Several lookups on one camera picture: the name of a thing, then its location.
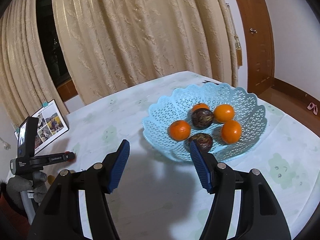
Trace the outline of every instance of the wooden door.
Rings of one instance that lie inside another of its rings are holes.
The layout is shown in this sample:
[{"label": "wooden door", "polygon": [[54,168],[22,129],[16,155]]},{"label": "wooden door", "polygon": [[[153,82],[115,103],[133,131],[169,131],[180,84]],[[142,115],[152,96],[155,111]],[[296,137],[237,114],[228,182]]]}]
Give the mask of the wooden door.
[{"label": "wooden door", "polygon": [[248,57],[248,92],[259,95],[273,84],[274,45],[265,0],[236,0],[245,33]]},{"label": "wooden door", "polygon": [[57,91],[63,102],[75,97],[78,94],[71,78],[59,85],[57,87]]}]

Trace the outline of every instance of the table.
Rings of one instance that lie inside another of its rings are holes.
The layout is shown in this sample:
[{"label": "table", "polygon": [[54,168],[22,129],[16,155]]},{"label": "table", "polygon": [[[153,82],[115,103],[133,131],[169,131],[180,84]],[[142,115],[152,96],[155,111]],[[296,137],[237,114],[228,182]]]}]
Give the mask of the table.
[{"label": "table", "polygon": [[[49,175],[64,168],[81,171],[101,162],[122,139],[131,145],[130,157],[118,189],[107,195],[112,218],[121,239],[198,240],[212,205],[213,195],[202,189],[192,163],[174,163],[154,150],[142,135],[142,118],[162,95],[190,84],[211,80],[180,72],[149,81],[102,98],[66,116],[70,130],[41,155],[73,151],[74,163],[46,166]],[[278,108],[266,107],[268,125],[259,143],[246,155],[228,162],[235,170],[259,169],[276,195],[294,238],[320,200],[320,139]],[[92,238],[79,193],[84,235]],[[236,232],[240,192],[228,237]]]}]

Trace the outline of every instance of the slipper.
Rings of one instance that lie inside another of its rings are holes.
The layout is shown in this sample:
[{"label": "slipper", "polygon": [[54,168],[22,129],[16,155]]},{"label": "slipper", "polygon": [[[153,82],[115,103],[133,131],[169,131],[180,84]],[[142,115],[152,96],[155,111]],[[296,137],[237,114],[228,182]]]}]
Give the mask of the slipper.
[{"label": "slipper", "polygon": [[314,113],[315,115],[318,114],[318,107],[317,107],[317,105],[315,105],[315,108],[313,109],[313,113]]},{"label": "slipper", "polygon": [[308,110],[311,110],[311,109],[313,109],[315,107],[315,104],[314,103],[310,103],[309,105],[308,105]]}]

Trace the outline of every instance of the blue gripper pad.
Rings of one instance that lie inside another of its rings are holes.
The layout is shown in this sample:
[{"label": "blue gripper pad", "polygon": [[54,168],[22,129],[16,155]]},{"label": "blue gripper pad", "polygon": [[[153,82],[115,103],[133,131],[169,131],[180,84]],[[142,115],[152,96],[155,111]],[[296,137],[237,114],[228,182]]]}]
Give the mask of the blue gripper pad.
[{"label": "blue gripper pad", "polygon": [[127,163],[130,154],[130,143],[127,140],[124,140],[120,145],[118,151],[118,157],[112,167],[109,177],[108,191],[113,192],[115,188],[118,187],[124,167]]},{"label": "blue gripper pad", "polygon": [[211,192],[211,174],[194,141],[190,143],[190,155],[198,173],[198,177],[200,179],[202,187],[205,188],[207,192]]}]

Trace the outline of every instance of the mandarin orange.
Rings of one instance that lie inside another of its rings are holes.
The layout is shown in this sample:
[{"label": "mandarin orange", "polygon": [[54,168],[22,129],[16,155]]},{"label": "mandarin orange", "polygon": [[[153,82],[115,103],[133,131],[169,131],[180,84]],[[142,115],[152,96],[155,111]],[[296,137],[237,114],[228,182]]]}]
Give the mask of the mandarin orange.
[{"label": "mandarin orange", "polygon": [[210,110],[209,106],[207,106],[205,103],[199,103],[199,104],[196,104],[193,106],[193,108],[191,109],[191,112],[194,112],[199,108],[205,108],[205,109]]},{"label": "mandarin orange", "polygon": [[213,116],[217,122],[224,123],[233,119],[235,111],[231,105],[220,105],[215,108]]},{"label": "mandarin orange", "polygon": [[230,120],[222,126],[221,137],[226,143],[231,144],[240,139],[241,132],[241,125],[235,120]]},{"label": "mandarin orange", "polygon": [[184,120],[177,120],[169,126],[168,132],[173,140],[183,141],[189,137],[191,126]]},{"label": "mandarin orange", "polygon": [[55,179],[56,179],[56,178],[55,178],[53,175],[48,175],[48,177],[47,177],[47,181],[48,181],[48,183],[49,183],[50,185],[53,184],[53,182],[54,182]]}]

